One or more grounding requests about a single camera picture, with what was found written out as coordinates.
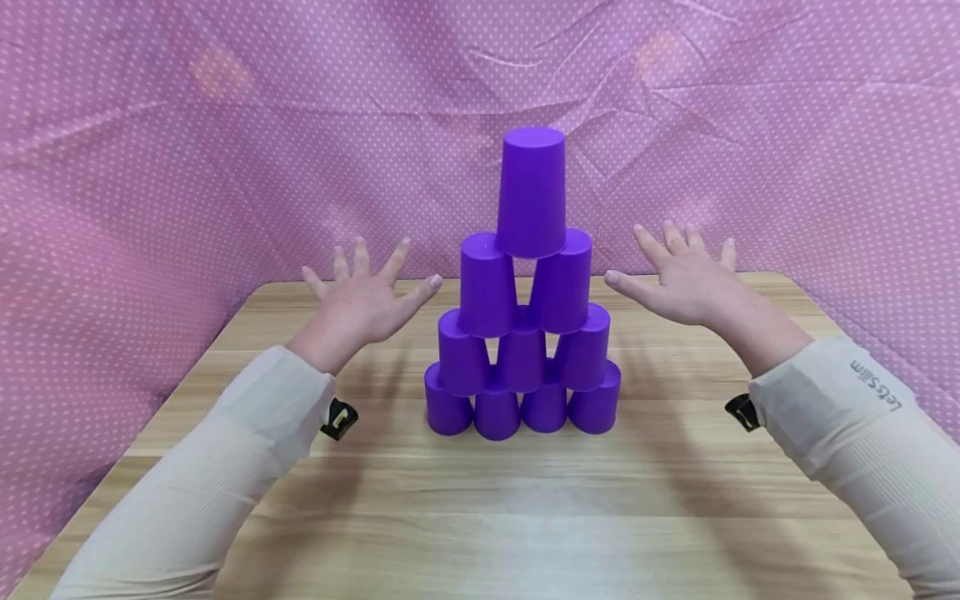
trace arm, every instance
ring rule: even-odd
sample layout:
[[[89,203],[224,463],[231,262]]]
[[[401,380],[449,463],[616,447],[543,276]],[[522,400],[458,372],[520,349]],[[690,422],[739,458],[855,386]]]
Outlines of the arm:
[[[240,526],[273,483],[306,456],[328,419],[334,376],[367,343],[398,331],[429,300],[433,276],[393,291],[409,251],[401,242],[370,275],[357,241],[354,274],[335,249],[336,281],[304,267],[321,300],[289,342],[254,359],[209,414],[110,512],[68,566],[52,598],[209,598]]]
[[[719,263],[699,233],[664,226],[666,248],[637,242],[660,274],[607,282],[667,319],[709,327],[743,359],[751,398],[773,439],[867,526],[917,598],[960,598],[960,451],[931,427],[913,393],[847,339],[814,342]]]

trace left hand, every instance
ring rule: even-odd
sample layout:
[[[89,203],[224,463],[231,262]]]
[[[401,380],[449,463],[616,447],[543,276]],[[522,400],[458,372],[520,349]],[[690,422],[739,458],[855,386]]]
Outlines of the left hand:
[[[340,246],[333,249],[332,283],[324,283],[312,269],[303,267],[303,279],[320,301],[320,310],[287,348],[318,371],[336,375],[360,348],[397,333],[443,284],[440,276],[434,275],[398,298],[394,284],[408,253],[410,239],[404,238],[383,270],[372,275],[367,242],[358,237],[352,275]]]

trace purple plastic cup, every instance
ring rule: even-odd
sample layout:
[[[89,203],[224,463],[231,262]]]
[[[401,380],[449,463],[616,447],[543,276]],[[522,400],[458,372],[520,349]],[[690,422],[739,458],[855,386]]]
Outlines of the purple plastic cup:
[[[543,385],[524,394],[520,404],[520,417],[537,433],[553,433],[566,423],[566,388],[553,372],[553,361],[550,362]]]
[[[460,245],[460,327],[478,338],[507,335],[516,317],[514,261],[494,237],[474,233]]]
[[[593,242],[579,229],[566,231],[558,254],[537,261],[530,294],[530,323],[550,333],[572,333],[587,322]]]
[[[454,396],[476,396],[490,378],[487,344],[460,328],[460,309],[444,313],[437,321],[440,338],[440,379]]]
[[[520,428],[520,404],[514,392],[505,390],[496,376],[477,396],[474,423],[477,432],[488,440],[500,442]]]
[[[514,328],[496,354],[500,384],[518,394],[538,389],[546,376],[546,334],[527,321],[527,312],[526,304],[516,308]]]
[[[440,379],[440,363],[430,365],[423,374],[426,389],[426,422],[442,436],[463,433],[473,422],[470,398],[454,396],[444,389]]]
[[[560,382],[568,390],[589,392],[603,381],[610,340],[610,313],[591,303],[583,328],[560,336],[554,353]]]
[[[564,135],[546,127],[503,138],[496,246],[517,258],[556,254],[566,240]]]
[[[600,387],[589,392],[574,392],[567,413],[580,430],[599,435],[616,422],[616,401],[620,396],[620,369],[608,360]]]

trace wrist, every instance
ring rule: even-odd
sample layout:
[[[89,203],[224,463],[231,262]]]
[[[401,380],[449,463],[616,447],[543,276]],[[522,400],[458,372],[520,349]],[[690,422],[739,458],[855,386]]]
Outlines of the wrist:
[[[364,345],[355,331],[342,324],[332,324],[318,314],[286,347],[317,371],[336,376]]]
[[[737,353],[753,377],[793,358],[813,342],[783,311],[753,291],[718,312],[708,327]]]

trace finger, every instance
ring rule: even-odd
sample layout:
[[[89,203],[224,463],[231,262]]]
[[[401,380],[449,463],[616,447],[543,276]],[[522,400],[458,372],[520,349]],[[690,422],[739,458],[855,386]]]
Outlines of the finger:
[[[347,255],[343,246],[333,247],[333,280],[343,281],[350,279],[350,266],[347,264]]]
[[[667,252],[666,248],[654,237],[654,234],[643,228],[643,226],[634,225],[634,238],[636,238],[636,243],[640,246],[640,251],[647,257],[650,264],[654,266],[654,269],[659,271],[667,261],[670,260],[670,252]]]
[[[720,251],[720,264],[731,273],[736,273],[736,245],[733,238],[729,238],[723,243],[723,249]]]
[[[360,236],[353,238],[353,276],[368,276],[370,274],[370,251],[367,250],[367,240]]]
[[[310,267],[300,267],[300,271],[303,273],[303,280],[313,290],[313,295],[317,297],[317,300],[323,300],[326,296],[326,284],[317,277],[317,274]]]
[[[700,230],[695,225],[686,226],[686,244],[691,250],[703,256],[710,256],[707,252],[707,244],[704,244],[704,238],[700,235]]]
[[[387,264],[384,265],[383,270],[380,271],[380,276],[393,285],[396,282],[396,278],[400,275],[400,271],[403,269],[403,263],[407,261],[407,254],[409,253],[410,238],[405,237],[400,240],[400,243],[396,245],[394,253],[387,259]]]
[[[684,241],[680,230],[673,224],[673,221],[663,222],[663,243],[674,256],[690,252],[690,247]]]
[[[604,281],[623,296],[636,300],[654,312],[659,312],[659,307],[664,303],[666,292],[659,285],[625,276],[619,271],[607,271]]]
[[[400,304],[400,315],[403,322],[410,321],[410,318],[417,314],[421,306],[433,298],[443,284],[444,280],[439,275],[430,276],[421,281],[416,288],[401,296],[397,301]]]

